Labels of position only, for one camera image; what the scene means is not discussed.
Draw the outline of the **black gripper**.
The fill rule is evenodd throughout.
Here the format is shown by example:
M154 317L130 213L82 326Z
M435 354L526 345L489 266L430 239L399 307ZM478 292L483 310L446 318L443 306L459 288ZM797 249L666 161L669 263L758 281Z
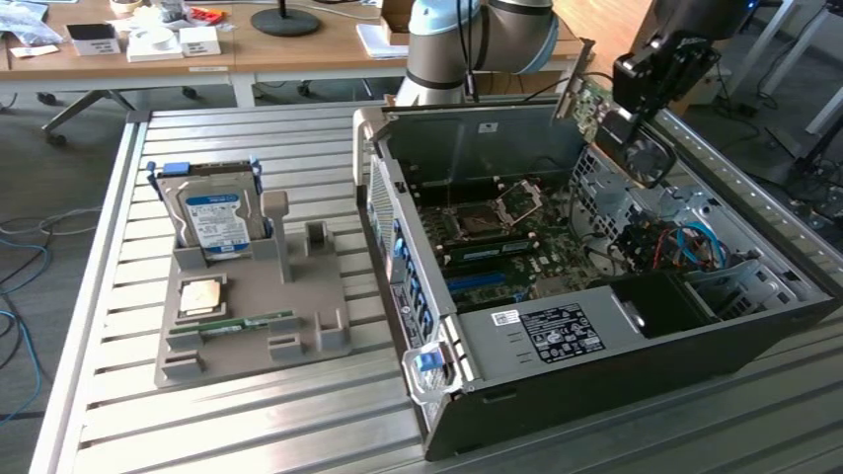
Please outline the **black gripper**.
M678 100L719 60L714 44L739 31L754 1L657 1L657 26L641 47L613 66L614 101L637 119L647 119Z

